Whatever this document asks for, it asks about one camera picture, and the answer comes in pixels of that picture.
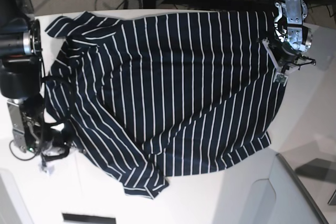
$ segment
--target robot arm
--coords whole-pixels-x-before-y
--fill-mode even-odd
[[[22,152],[31,152],[33,157],[41,155],[45,168],[47,161],[69,154],[71,141],[64,132],[52,128],[66,118],[53,124],[44,122],[40,87],[52,77],[42,76],[42,64],[40,26],[34,18],[31,1],[0,0],[0,91],[9,98],[13,142]],[[74,103],[71,85],[64,80],[52,80],[61,81],[69,88]]]

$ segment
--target metal screw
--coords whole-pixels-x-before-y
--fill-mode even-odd
[[[293,44],[292,44],[292,48],[293,48],[294,50],[298,50],[298,49],[300,48],[300,46],[299,46],[299,44],[297,44],[297,43],[293,43]]]

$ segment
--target white table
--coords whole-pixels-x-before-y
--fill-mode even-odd
[[[169,12],[176,10],[113,10],[96,13],[131,19]],[[72,18],[77,15],[67,14]],[[44,30],[57,16],[39,17],[41,29]],[[62,45],[62,39],[50,38],[42,32],[41,40],[46,69],[49,70]],[[12,125],[4,97],[0,97],[0,167],[14,174],[35,224],[62,223],[61,212],[116,217],[118,224],[236,224],[239,223],[251,185],[258,179],[269,177],[276,151],[305,110],[323,75],[322,70],[308,66],[290,78],[284,102],[270,128],[273,142],[271,148],[275,151],[270,148],[260,151],[227,171],[169,178],[170,187],[155,200],[125,196],[121,184],[94,167],[79,153],[59,161],[55,173],[50,177],[39,171],[39,158],[31,162],[16,160],[8,150]],[[218,216],[224,218],[223,222],[218,221]]]

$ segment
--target striped shirt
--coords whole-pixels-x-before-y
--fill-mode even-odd
[[[166,176],[227,169],[270,145],[285,91],[259,43],[272,26],[264,12],[58,17],[46,32],[66,41],[50,75],[76,89],[65,129],[128,195],[154,198]],[[47,91],[59,119],[68,91]]]

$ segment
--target black cylinder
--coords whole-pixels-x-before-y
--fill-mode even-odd
[[[0,35],[0,57],[24,54],[23,33]]]
[[[40,63],[0,60],[0,91],[4,97],[25,99],[40,92]]]

